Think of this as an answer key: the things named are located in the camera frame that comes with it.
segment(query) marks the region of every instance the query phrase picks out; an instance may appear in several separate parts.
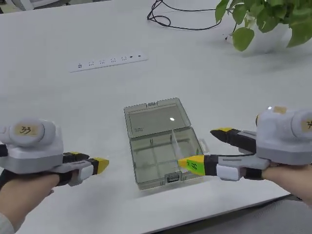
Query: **plastic box lid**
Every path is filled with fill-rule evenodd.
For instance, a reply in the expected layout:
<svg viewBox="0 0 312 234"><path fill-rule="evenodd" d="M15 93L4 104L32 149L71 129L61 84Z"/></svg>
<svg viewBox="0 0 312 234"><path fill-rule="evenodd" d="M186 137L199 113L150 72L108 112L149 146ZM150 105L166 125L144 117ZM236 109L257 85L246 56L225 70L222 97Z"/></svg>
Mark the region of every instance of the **plastic box lid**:
<svg viewBox="0 0 312 234"><path fill-rule="evenodd" d="M178 98L126 107L124 112L129 138L191 126Z"/></svg>

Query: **white table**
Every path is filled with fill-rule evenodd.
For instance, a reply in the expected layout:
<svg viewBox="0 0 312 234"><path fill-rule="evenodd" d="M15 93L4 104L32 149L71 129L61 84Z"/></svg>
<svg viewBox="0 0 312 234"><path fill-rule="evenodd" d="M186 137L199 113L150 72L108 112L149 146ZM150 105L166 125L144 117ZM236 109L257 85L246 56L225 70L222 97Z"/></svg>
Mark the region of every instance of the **white table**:
<svg viewBox="0 0 312 234"><path fill-rule="evenodd" d="M256 114L271 104L309 107L312 85L311 44L246 58L223 40L233 26L229 18L214 30L170 30L145 20L150 6L148 0L114 0L0 16L1 122L53 120L62 126L66 151L110 160L103 174L82 185L56 188L21 234L151 233L288 194L268 181L207 177L138 190L124 107L179 97L210 151L233 153L209 130L252 130ZM170 14L184 26L214 20L213 13ZM68 72L72 61L136 50L149 60Z"/></svg>

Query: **power outlet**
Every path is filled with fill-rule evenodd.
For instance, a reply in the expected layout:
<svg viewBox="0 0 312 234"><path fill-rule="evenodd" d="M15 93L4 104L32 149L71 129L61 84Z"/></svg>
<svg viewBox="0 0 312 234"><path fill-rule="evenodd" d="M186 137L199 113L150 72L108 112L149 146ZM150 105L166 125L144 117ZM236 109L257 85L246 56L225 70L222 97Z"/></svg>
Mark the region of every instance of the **power outlet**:
<svg viewBox="0 0 312 234"><path fill-rule="evenodd" d="M108 58L92 59L87 62L75 62L72 63L69 72L78 72L88 69L109 67L115 65L121 65L130 62L145 61L148 58L141 52L132 53L129 55L122 56L111 56Z"/></svg>

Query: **human hand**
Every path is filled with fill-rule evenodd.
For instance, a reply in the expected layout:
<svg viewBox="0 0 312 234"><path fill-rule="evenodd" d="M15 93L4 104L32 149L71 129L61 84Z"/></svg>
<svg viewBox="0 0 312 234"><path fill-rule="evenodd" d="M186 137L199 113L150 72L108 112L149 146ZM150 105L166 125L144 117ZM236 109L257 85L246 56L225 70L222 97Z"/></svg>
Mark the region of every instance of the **human hand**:
<svg viewBox="0 0 312 234"><path fill-rule="evenodd" d="M312 205L312 165L269 167L262 177Z"/></svg>
<svg viewBox="0 0 312 234"><path fill-rule="evenodd" d="M59 183L59 175L18 177L0 190L0 213L17 231L25 217L36 208Z"/></svg>

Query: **green label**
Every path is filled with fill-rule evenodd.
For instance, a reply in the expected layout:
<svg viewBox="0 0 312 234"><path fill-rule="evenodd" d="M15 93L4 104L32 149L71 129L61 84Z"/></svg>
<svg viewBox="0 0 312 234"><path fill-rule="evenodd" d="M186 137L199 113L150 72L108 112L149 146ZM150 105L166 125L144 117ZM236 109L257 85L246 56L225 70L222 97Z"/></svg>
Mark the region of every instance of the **green label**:
<svg viewBox="0 0 312 234"><path fill-rule="evenodd" d="M195 162L192 160L186 160L187 170L194 172L199 175L205 175L205 166L202 162Z"/></svg>

